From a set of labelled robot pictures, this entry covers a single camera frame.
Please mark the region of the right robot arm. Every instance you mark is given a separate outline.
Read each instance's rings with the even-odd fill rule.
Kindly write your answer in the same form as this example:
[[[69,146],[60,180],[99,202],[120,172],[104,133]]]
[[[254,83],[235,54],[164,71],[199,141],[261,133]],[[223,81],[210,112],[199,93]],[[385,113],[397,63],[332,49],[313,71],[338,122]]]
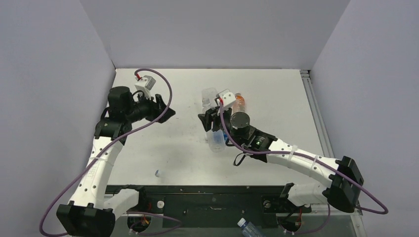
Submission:
[[[251,158],[282,165],[315,180],[312,184],[287,184],[278,198],[283,210],[311,204],[329,204],[346,213],[357,208],[364,179],[354,159],[322,157],[287,144],[252,126],[244,112],[234,114],[228,109],[219,115],[215,107],[198,114],[198,118],[205,131],[221,130]]]

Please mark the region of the clear bottle blue-white cap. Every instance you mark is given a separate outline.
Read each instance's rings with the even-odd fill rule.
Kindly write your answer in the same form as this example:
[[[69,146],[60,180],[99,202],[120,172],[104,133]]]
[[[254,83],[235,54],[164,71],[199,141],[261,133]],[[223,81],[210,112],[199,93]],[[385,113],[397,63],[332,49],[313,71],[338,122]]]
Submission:
[[[209,98],[202,99],[202,106],[203,106],[203,109],[202,109],[203,115],[205,114],[207,110],[213,109],[211,100]],[[212,131],[210,129],[209,131],[206,131],[206,141],[208,142],[210,150],[214,153],[221,152],[225,148],[224,134],[221,130]]]

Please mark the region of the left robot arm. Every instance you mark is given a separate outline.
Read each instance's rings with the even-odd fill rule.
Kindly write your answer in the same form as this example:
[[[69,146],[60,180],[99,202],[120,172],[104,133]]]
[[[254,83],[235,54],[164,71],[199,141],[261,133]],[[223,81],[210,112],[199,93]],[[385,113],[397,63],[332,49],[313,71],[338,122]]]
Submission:
[[[108,107],[96,125],[92,156],[75,182],[78,187],[67,204],[58,206],[56,216],[66,233],[76,237],[109,237],[116,220],[130,208],[142,212],[147,198],[139,189],[123,189],[109,200],[105,192],[115,161],[132,134],[133,123],[146,119],[164,123],[175,115],[161,95],[147,97],[146,90],[117,86],[108,93]]]

